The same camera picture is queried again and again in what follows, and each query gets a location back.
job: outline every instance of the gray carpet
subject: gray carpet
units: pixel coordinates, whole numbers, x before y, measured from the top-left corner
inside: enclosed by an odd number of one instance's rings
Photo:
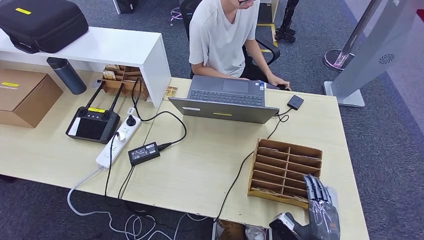
[[[174,26],[169,24],[169,12],[177,6],[177,0],[140,0],[136,12],[129,15],[117,15],[111,0],[73,2],[81,7],[90,26],[161,32],[172,76],[189,76],[184,25],[182,21]],[[276,23],[282,21],[285,3],[281,0]],[[323,94],[322,83],[338,74],[324,66],[323,53],[343,46],[354,24],[343,0],[300,1],[292,24],[297,41],[280,43],[281,57],[271,65],[271,70],[289,80],[296,91]],[[259,27],[257,32],[270,35],[264,27]],[[365,108],[341,107],[340,113],[369,236],[372,240],[422,240],[424,153],[419,147],[424,142],[411,137],[408,128],[411,122],[405,122],[411,119],[410,112],[402,110],[387,74],[361,91]],[[66,204],[67,189],[18,180],[13,184],[0,183],[0,190],[0,239],[125,239],[123,234],[109,230],[107,216],[73,214]],[[110,209],[98,195],[75,192],[73,199],[81,211]],[[116,217],[113,225],[122,229],[130,213],[111,210]],[[171,226],[177,225],[181,214],[157,208],[153,211],[158,222]],[[183,220],[183,229],[195,230],[182,232],[177,239],[210,239],[211,222]],[[173,233],[166,227],[158,229]],[[152,238],[162,239],[167,238],[160,235]]]

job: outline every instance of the black bag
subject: black bag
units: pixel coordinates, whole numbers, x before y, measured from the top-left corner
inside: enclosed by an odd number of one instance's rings
[[[0,28],[26,53],[56,53],[81,37],[89,25],[67,0],[13,0],[0,5]]]

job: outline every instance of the touchpad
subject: touchpad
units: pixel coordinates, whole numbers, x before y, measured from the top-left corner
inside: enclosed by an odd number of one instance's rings
[[[248,93],[249,83],[244,81],[224,80],[224,92]]]

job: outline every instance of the laptop keyboard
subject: laptop keyboard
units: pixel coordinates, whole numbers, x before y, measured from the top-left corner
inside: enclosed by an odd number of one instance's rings
[[[239,104],[249,106],[262,106],[263,98],[261,96],[222,93],[216,91],[191,90],[190,99],[226,103]]]

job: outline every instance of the laptop lid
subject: laptop lid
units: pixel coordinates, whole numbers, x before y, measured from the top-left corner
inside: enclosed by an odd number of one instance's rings
[[[169,97],[169,101],[185,116],[224,119],[264,124],[278,111],[275,107],[237,105]]]

